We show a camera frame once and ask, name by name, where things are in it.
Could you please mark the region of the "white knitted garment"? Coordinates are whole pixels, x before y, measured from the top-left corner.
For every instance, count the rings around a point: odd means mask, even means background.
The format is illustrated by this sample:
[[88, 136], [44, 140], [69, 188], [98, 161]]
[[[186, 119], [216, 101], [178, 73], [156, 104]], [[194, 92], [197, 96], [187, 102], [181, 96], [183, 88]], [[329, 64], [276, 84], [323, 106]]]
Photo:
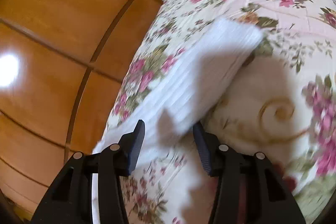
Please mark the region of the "white knitted garment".
[[150, 85], [130, 116], [124, 121], [109, 116], [95, 152], [133, 131], [139, 120], [146, 126], [137, 167], [121, 179], [130, 223], [207, 222], [217, 181], [202, 169], [191, 129], [218, 102], [262, 37], [253, 25], [217, 18], [163, 80]]

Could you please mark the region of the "wooden wardrobe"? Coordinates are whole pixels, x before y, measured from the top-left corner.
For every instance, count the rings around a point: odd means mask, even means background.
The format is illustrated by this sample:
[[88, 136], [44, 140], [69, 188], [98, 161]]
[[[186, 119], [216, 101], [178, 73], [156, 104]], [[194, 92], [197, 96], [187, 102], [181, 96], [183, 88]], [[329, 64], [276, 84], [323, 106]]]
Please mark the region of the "wooden wardrobe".
[[101, 138], [161, 0], [1, 0], [1, 190], [30, 218]]

